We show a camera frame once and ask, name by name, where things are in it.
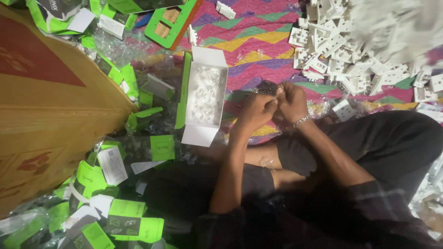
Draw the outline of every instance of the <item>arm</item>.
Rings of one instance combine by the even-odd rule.
[[[228,153],[221,165],[209,206],[210,213],[225,214],[241,204],[241,180],[246,147],[252,132],[261,128],[277,109],[269,95],[251,96],[229,135]]]
[[[290,82],[283,82],[279,85],[277,99],[280,110],[291,123],[295,123],[309,113],[305,92]],[[337,183],[347,187],[375,180],[317,128],[312,120],[301,123],[297,128],[319,153]]]

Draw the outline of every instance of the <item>patterned mat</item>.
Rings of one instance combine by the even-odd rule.
[[[336,87],[323,82],[309,82],[300,70],[292,67],[294,48],[288,43],[290,29],[303,13],[296,0],[221,0],[237,14],[229,20],[216,10],[217,0],[205,0],[192,21],[197,31],[199,46],[221,49],[229,66],[223,118],[231,121],[242,107],[244,92],[263,80],[275,83],[290,81],[302,86],[307,98],[315,104],[342,98]],[[189,50],[187,35],[182,38],[178,50]],[[149,49],[162,58],[165,50],[154,45]],[[180,60],[182,52],[175,52]],[[352,99],[361,102],[368,112],[387,109],[409,109],[415,107],[411,82],[408,78],[382,94],[369,97],[359,94]],[[260,143],[276,135],[275,124],[255,132],[251,143]]]

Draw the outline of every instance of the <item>product label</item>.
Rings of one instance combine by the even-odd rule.
[[[108,184],[117,185],[128,178],[117,146],[99,152],[98,159]]]

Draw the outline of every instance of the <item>cardboard box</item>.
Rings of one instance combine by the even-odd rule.
[[[182,5],[183,0],[108,0],[108,3],[123,14],[132,14]]]
[[[192,58],[193,61],[191,62],[189,83],[187,86],[188,97],[185,119],[186,126],[183,133],[182,143],[209,147],[215,135],[217,134],[218,129],[220,128],[222,115],[221,113],[220,115],[218,115],[219,118],[216,121],[216,124],[195,123],[192,121],[192,111],[189,103],[193,101],[193,90],[196,89],[196,82],[193,79],[195,77],[197,69],[202,66],[222,70],[224,72],[224,87],[222,87],[220,91],[223,91],[222,95],[224,99],[228,75],[228,65],[226,64],[223,51],[218,49],[192,47]]]
[[[0,217],[69,178],[96,139],[136,106],[76,47],[45,37],[28,10],[0,5]]]

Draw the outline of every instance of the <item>open white box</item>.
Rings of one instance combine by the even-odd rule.
[[[221,96],[223,97],[222,100],[224,100],[228,77],[228,65],[226,64],[223,51],[218,49],[192,47],[192,59],[193,61],[191,62],[188,83],[188,99],[185,119],[186,126],[183,133],[182,143],[209,147],[220,128],[223,107],[221,107],[220,113],[216,114],[215,122],[213,124],[193,122],[191,112],[192,106],[190,103],[194,101],[194,91],[197,89],[197,82],[195,82],[194,78],[199,67],[204,66],[220,69],[222,72],[221,80],[223,81],[223,87],[220,87],[220,91],[222,91]]]

